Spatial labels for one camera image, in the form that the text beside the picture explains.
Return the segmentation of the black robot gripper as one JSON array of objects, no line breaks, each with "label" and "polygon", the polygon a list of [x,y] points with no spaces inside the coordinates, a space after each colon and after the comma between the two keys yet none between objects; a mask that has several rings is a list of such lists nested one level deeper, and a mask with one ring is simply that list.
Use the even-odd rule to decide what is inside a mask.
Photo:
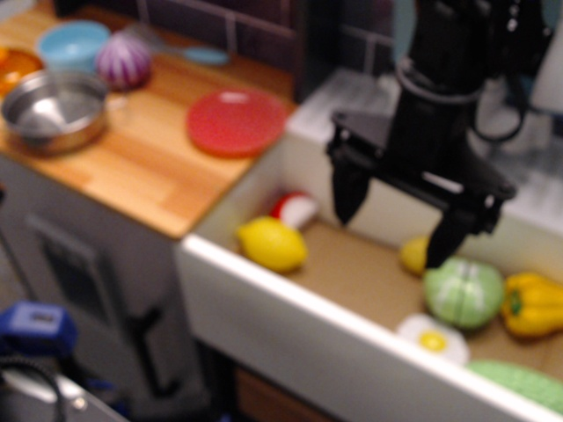
[{"label": "black robot gripper", "polygon": [[441,104],[403,92],[395,113],[337,110],[326,152],[333,164],[334,213],[347,225],[378,178],[437,207],[442,219],[426,268],[440,267],[471,233],[494,230],[516,189],[470,145],[474,103]]}]

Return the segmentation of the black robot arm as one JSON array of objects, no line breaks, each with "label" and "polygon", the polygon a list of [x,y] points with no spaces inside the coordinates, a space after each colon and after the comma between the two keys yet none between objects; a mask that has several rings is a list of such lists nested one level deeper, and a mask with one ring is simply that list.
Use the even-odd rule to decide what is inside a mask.
[{"label": "black robot arm", "polygon": [[379,179],[441,210],[426,265],[437,268],[469,235],[494,230],[515,186],[472,149],[486,81],[504,77],[516,109],[530,106],[521,76],[538,73],[553,32],[539,1],[420,1],[391,119],[333,114],[327,154],[335,214],[349,222]]}]

